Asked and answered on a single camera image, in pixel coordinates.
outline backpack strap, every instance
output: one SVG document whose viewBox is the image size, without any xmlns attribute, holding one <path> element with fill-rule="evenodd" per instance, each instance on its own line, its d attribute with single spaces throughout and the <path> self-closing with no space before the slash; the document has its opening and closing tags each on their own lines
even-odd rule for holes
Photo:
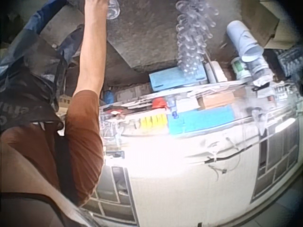
<svg viewBox="0 0 303 227">
<path fill-rule="evenodd" d="M 75 205 L 79 203 L 76 184 L 72 174 L 71 155 L 68 146 L 68 141 L 65 137 L 58 133 L 54 136 L 55 139 L 55 162 L 57 167 L 57 175 L 61 193 Z"/>
</svg>

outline sleeve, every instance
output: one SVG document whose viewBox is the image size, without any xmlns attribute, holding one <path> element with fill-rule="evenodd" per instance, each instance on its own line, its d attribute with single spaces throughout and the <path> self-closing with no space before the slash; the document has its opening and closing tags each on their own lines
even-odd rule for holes
<svg viewBox="0 0 303 227">
<path fill-rule="evenodd" d="M 104 162 L 98 115 L 98 96 L 89 90 L 81 91 L 72 98 L 66 114 L 65 137 L 69 143 L 79 206 L 89 199 L 96 188 Z"/>
</svg>

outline person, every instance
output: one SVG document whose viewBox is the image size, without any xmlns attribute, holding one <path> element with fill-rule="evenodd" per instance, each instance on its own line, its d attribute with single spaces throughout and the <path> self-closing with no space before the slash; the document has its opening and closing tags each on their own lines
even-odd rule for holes
<svg viewBox="0 0 303 227">
<path fill-rule="evenodd" d="M 12 43 L 13 50 L 8 49 L 11 56 L 1 62 L 5 70 L 0 80 L 4 87 L 0 91 L 3 226 L 93 225 L 91 220 L 87 221 L 89 218 L 80 215 L 76 206 L 85 204 L 93 193 L 104 161 L 98 104 L 105 74 L 108 0 L 85 2 L 80 73 L 66 115 L 66 143 L 62 143 L 56 139 L 62 123 L 53 108 L 55 89 L 58 78 L 64 75 L 64 67 L 80 45 L 82 38 L 77 37 L 83 27 L 66 39 L 76 37 L 76 42 L 64 41 L 58 50 L 41 41 L 38 35 L 65 3 L 49 0 Z M 75 197 L 69 198 L 69 191 L 65 191 L 64 196 L 60 193 L 66 184 L 60 181 L 60 170 L 69 171 L 65 163 L 57 165 L 62 161 L 71 165 L 71 175 L 63 178 L 74 185 Z M 12 217 L 14 213 L 18 213 L 18 218 Z"/>
</svg>

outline tiled floor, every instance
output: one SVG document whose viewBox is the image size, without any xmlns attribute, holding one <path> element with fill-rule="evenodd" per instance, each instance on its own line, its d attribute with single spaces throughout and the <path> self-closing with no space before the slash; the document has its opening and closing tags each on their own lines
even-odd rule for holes
<svg viewBox="0 0 303 227">
<path fill-rule="evenodd" d="M 303 178 L 296 182 L 267 210 L 242 227 L 284 227 L 292 219 L 303 199 Z"/>
</svg>

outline bottle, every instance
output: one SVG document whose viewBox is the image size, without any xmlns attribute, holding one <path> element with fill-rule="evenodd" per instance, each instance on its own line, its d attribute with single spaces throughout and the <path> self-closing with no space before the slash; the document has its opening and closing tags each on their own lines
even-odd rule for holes
<svg viewBox="0 0 303 227">
<path fill-rule="evenodd" d="M 120 6 L 117 0 L 109 0 L 108 3 L 108 12 L 107 19 L 112 20 L 116 19 L 120 14 Z"/>
</svg>

